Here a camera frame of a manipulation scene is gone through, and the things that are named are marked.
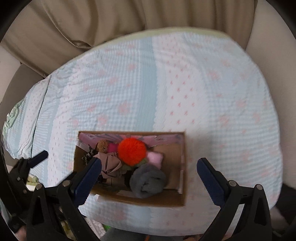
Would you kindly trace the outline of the beige curtain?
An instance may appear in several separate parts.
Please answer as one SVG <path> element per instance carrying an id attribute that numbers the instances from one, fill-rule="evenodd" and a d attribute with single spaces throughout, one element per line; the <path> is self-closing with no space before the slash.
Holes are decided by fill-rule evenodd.
<path id="1" fill-rule="evenodd" d="M 32 1 L 1 45 L 42 76 L 112 39 L 166 27 L 219 30 L 246 47 L 256 1 Z"/>

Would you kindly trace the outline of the magenta item in box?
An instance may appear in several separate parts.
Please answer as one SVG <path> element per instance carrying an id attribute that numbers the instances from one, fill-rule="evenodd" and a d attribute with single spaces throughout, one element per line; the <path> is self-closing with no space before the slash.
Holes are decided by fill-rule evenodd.
<path id="1" fill-rule="evenodd" d="M 118 150 L 118 143 L 109 142 L 107 152 L 114 153 Z"/>

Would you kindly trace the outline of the grey-blue fuzzy sock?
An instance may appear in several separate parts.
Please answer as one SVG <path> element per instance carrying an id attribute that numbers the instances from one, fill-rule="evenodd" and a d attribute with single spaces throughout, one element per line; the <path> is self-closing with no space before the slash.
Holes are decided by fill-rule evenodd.
<path id="1" fill-rule="evenodd" d="M 165 173 L 149 163 L 141 165 L 132 174 L 129 185 L 136 198 L 144 199 L 163 192 Z"/>

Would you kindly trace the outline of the brown fuzzy plush toy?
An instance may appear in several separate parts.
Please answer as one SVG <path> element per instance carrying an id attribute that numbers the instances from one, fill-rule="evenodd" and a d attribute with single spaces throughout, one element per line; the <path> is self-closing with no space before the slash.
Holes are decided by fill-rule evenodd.
<path id="1" fill-rule="evenodd" d="M 96 144 L 96 151 L 98 153 L 107 154 L 107 153 L 109 153 L 109 145 L 110 145 L 110 141 L 108 141 L 108 140 L 100 140 Z"/>

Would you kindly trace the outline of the cardboard box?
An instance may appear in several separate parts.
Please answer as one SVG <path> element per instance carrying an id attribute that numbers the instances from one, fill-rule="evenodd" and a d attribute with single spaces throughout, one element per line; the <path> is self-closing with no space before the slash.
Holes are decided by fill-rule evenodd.
<path id="1" fill-rule="evenodd" d="M 74 171 L 97 158 L 90 193 L 120 203 L 179 207 L 185 203 L 184 133 L 80 131 Z"/>

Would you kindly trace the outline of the orange pompom persimmon toy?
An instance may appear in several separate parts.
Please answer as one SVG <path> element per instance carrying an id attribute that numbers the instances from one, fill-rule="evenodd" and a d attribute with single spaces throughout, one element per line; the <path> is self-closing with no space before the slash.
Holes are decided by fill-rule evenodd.
<path id="1" fill-rule="evenodd" d="M 118 158 L 122 163 L 121 172 L 125 174 L 140 166 L 147 156 L 146 144 L 136 138 L 126 138 L 118 144 Z"/>

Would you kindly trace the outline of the dusty pink cloth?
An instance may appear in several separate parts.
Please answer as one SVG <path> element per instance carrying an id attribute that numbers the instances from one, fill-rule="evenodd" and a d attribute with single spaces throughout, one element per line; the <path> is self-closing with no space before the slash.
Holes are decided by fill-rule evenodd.
<path id="1" fill-rule="evenodd" d="M 98 153 L 95 155 L 101 161 L 101 175 L 104 179 L 119 178 L 122 175 L 122 162 L 117 157 L 117 153 Z"/>

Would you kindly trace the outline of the pink fluffy sock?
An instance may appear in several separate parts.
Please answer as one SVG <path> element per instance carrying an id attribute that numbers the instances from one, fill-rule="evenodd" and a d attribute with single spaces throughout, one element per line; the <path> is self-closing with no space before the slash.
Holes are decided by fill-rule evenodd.
<path id="1" fill-rule="evenodd" d="M 163 158 L 164 158 L 162 153 L 148 151 L 146 158 L 147 158 L 147 162 L 149 164 L 154 165 L 158 169 L 161 169 L 162 161 L 163 161 Z"/>

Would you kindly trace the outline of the checkered blue pink bedsheet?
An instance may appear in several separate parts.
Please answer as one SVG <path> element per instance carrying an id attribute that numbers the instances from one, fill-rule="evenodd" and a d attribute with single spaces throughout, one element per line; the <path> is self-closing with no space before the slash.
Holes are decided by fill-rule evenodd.
<path id="1" fill-rule="evenodd" d="M 205 157 L 227 179 L 261 184 L 269 207 L 282 185 L 278 115 L 260 69 L 231 38 L 201 30 L 136 34 L 74 58 L 8 109 L 13 158 L 46 150 L 32 173 L 54 186 L 73 168 L 79 131 L 184 132 L 187 197 L 177 208 L 90 196 L 80 211 L 149 235 L 203 233 L 218 212 L 196 172 Z"/>

